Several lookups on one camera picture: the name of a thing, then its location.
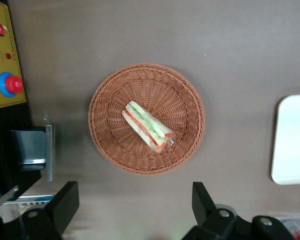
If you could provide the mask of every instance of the screw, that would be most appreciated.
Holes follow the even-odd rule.
[[[270,221],[268,218],[262,217],[260,218],[260,222],[262,222],[263,225],[272,226],[272,221]]]
[[[219,214],[224,218],[230,217],[230,213],[228,213],[226,210],[220,210]]]
[[[35,216],[37,216],[38,215],[38,212],[37,211],[31,211],[31,212],[29,212],[29,214],[28,214],[28,218],[33,218],[33,217],[35,217]]]

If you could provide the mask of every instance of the gray table surface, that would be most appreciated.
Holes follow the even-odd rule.
[[[192,182],[216,203],[255,215],[300,215],[300,185],[270,176],[276,107],[300,94],[300,0],[11,0],[36,125],[57,127],[56,178],[78,181],[68,240],[178,240],[196,223]],[[117,69],[156,63],[198,90],[206,129],[178,169],[138,176],[107,162],[88,128],[90,99]]]

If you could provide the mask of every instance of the sandwich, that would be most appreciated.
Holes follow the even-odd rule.
[[[174,142],[176,134],[135,101],[130,101],[125,106],[122,115],[134,131],[155,152],[161,152],[167,144]]]

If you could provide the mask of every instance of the brown basket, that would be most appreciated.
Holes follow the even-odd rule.
[[[122,110],[134,100],[176,133],[174,145],[152,151],[129,126]],[[139,175],[169,172],[197,150],[205,130],[205,110],[194,86],[177,71],[141,63],[119,69],[96,90],[89,129],[101,154],[115,166]]]

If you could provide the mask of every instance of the white plate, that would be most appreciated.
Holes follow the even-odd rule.
[[[300,95],[279,104],[271,175],[280,185],[300,184]]]

